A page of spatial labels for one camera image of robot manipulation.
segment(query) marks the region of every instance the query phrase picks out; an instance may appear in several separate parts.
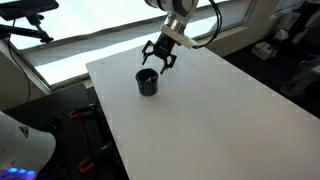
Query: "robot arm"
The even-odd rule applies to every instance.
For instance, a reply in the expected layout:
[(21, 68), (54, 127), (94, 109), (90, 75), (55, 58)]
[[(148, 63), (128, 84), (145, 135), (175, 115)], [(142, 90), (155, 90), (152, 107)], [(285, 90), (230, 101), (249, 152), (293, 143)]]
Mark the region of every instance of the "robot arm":
[[(214, 7), (217, 17), (221, 18), (221, 13), (217, 5), (213, 0), (209, 1)], [(161, 26), (161, 34), (157, 42), (153, 44), (151, 41), (148, 41), (142, 50), (144, 59), (142, 65), (145, 64), (149, 56), (155, 55), (164, 61), (164, 66), (160, 72), (160, 74), (163, 74), (165, 70), (174, 66), (177, 56), (172, 55), (171, 51), (175, 44), (179, 46), (183, 45), (189, 49), (197, 49), (204, 46), (199, 45), (196, 41), (184, 35), (184, 30), (195, 12), (199, 0), (145, 0), (145, 2), (149, 6), (160, 8), (168, 13), (164, 24)], [(221, 21), (218, 21), (217, 27), (216, 35), (219, 33), (218, 29), (221, 28)], [(146, 50), (150, 46), (153, 47), (153, 51), (147, 53)]]
[(175, 21), (179, 24), (176, 26), (179, 28), (178, 31), (184, 31), (197, 8), (199, 0), (145, 0), (145, 2), (149, 6), (166, 11), (169, 15), (167, 23), (171, 22), (172, 24)]

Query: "cable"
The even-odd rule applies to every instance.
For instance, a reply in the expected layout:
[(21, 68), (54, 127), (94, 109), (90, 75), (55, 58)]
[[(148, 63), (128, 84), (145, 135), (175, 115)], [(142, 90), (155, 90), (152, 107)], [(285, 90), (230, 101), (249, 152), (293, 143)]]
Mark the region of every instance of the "cable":
[[(14, 27), (14, 25), (16, 24), (16, 20), (13, 20), (12, 23), (12, 27)], [(31, 86), (30, 86), (30, 80), (29, 77), (27, 75), (27, 73), (22, 69), (22, 67), (20, 66), (20, 64), (17, 62), (17, 60), (14, 58), (13, 54), (12, 54), (12, 48), (11, 48), (11, 33), (9, 34), (9, 39), (8, 39), (8, 50), (9, 50), (9, 54), (12, 58), (12, 60), (16, 63), (16, 65), (19, 67), (19, 69), (23, 72), (24, 76), (27, 79), (27, 83), (28, 83), (28, 97), (24, 103), (24, 105), (29, 103), (30, 100), (30, 96), (31, 96)]]
[(205, 47), (206, 45), (208, 45), (209, 43), (211, 43), (214, 39), (217, 38), (218, 34), (220, 33), (221, 31), (221, 28), (222, 28), (222, 14), (221, 14), (221, 11), (218, 7), (218, 5), (213, 1), (213, 0), (209, 0), (209, 2), (211, 3), (212, 5), (212, 8), (214, 9), (215, 13), (216, 13), (216, 16), (217, 16), (217, 27), (216, 27), (216, 31), (214, 33), (214, 35), (211, 37), (211, 39), (205, 43), (205, 44), (202, 44), (202, 45), (197, 45), (197, 46), (193, 46), (194, 49), (200, 49), (202, 47)]

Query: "window frame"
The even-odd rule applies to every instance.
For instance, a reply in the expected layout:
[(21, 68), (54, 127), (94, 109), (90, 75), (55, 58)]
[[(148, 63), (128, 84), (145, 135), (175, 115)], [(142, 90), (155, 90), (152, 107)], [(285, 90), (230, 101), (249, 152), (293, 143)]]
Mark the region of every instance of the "window frame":
[(280, 10), (277, 10), (277, 8), (278, 8), (278, 6), (277, 6), (277, 8), (274, 10), (273, 16), (279, 16), (279, 15), (288, 13), (289, 11), (291, 11), (297, 7), (300, 7), (304, 2), (295, 3), (289, 7), (286, 7), (286, 8), (280, 9)]
[[(223, 2), (220, 2), (220, 3), (217, 3), (217, 4), (218, 4), (218, 6), (222, 6), (222, 5), (226, 5), (226, 4), (230, 4), (230, 3), (235, 3), (235, 2), (238, 2), (238, 1), (242, 1), (242, 0), (223, 1)], [(232, 29), (232, 28), (235, 28), (235, 27), (239, 27), (239, 26), (245, 27), (247, 22), (249, 21), (250, 17), (248, 17), (248, 16), (251, 16), (250, 12), (253, 9), (252, 6), (254, 5), (255, 2), (256, 2), (255, 0), (251, 0), (249, 8), (248, 8), (248, 10), (246, 12), (245, 19), (242, 22), (226, 26), (226, 27), (222, 28), (221, 31), (226, 31), (226, 30), (229, 30), (229, 29)], [(209, 8), (212, 8), (211, 5), (206, 5), (206, 6), (203, 6), (203, 7), (199, 7), (199, 8), (197, 8), (195, 13), (203, 11), (203, 10), (207, 10)], [(139, 27), (139, 26), (143, 26), (143, 25), (153, 24), (155, 22), (164, 22), (166, 17), (167, 17), (167, 15), (163, 15), (163, 16), (159, 16), (159, 17), (155, 17), (155, 18), (151, 18), (151, 19), (147, 19), (147, 20), (136, 21), (136, 22), (132, 22), (132, 23), (129, 23), (129, 24), (125, 24), (125, 25), (104, 29), (104, 30), (101, 30), (101, 31), (98, 31), (98, 32), (94, 32), (94, 33), (91, 33), (91, 34), (84, 34), (84, 35), (69, 37), (69, 38), (53, 41), (50, 44), (41, 44), (41, 45), (38, 45), (38, 46), (34, 46), (34, 47), (22, 49), (22, 50), (18, 50), (14, 46), (14, 44), (12, 44), (12, 43), (11, 43), (11, 47), (16, 52), (17, 56), (20, 57), (20, 59), (28, 66), (28, 68), (30, 68), (30, 70), (40, 79), (40, 81), (42, 81), (42, 83), (49, 90), (57, 91), (57, 90), (65, 88), (67, 86), (70, 86), (72, 84), (77, 84), (77, 83), (80, 83), (82, 81), (90, 79), (89, 74), (86, 73), (86, 74), (79, 75), (77, 77), (72, 77), (72, 78), (69, 78), (67, 80), (64, 80), (64, 81), (61, 81), (61, 82), (58, 82), (58, 83), (50, 85), (45, 80), (45, 78), (36, 70), (36, 68), (28, 61), (28, 59), (25, 57), (25, 54), (38, 52), (38, 51), (42, 51), (42, 50), (47, 50), (47, 49), (53, 49), (53, 48), (56, 48), (56, 47), (59, 47), (59, 46), (64, 46), (64, 45), (67, 45), (67, 44), (72, 44), (72, 43), (80, 42), (80, 41), (83, 41), (83, 40), (88, 40), (90, 38), (98, 37), (98, 36), (101, 36), (101, 35), (112, 34), (112, 33), (115, 33), (115, 32), (119, 32), (119, 29), (124, 30), (124, 29), (135, 28), (135, 27)], [(194, 39), (196, 39), (196, 40), (204, 39), (204, 38), (207, 38), (207, 37), (209, 37), (211, 35), (212, 35), (212, 33), (205, 33), (205, 34), (202, 34), (202, 35), (199, 35), (199, 36), (195, 37)]]

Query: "blue light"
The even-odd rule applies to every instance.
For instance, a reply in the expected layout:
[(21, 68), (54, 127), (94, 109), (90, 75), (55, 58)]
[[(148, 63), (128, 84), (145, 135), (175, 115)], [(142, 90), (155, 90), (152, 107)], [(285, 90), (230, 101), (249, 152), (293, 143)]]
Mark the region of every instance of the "blue light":
[(33, 174), (35, 174), (36, 172), (34, 172), (34, 171), (28, 171), (27, 172), (27, 175), (33, 175)]
[(10, 168), (10, 169), (8, 170), (9, 173), (15, 173), (15, 172), (17, 172), (17, 171), (18, 171), (17, 168)]
[(26, 172), (27, 172), (27, 170), (24, 170), (24, 169), (20, 169), (20, 170), (18, 171), (19, 174), (24, 174), (24, 173), (26, 173)]

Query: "wall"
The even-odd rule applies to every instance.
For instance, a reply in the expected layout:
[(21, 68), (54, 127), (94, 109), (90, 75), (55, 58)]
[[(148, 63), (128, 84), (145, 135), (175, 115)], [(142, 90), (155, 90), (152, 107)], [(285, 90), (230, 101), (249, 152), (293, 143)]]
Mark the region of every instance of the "wall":
[(275, 30), (282, 18), (282, 16), (273, 17), (279, 0), (253, 1), (245, 26), (221, 33), (217, 40), (207, 46), (208, 49), (219, 56), (226, 56), (256, 42), (267, 32)]
[[(245, 26), (222, 32), (218, 39), (207, 46), (220, 56), (233, 53), (254, 43), (260, 36), (277, 27), (281, 17), (272, 17), (280, 0), (253, 0)], [(0, 110), (21, 104), (27, 95), (27, 83), (23, 73), (12, 63), (5, 44), (0, 43)], [(32, 79), (31, 99), (42, 97), (50, 92), (30, 72)]]
[[(31, 78), (30, 100), (43, 97), (49, 93), (30, 71), (27, 73)], [(0, 82), (0, 111), (26, 101), (28, 94), (27, 80), (22, 71), (13, 63), (4, 42), (0, 42)]]

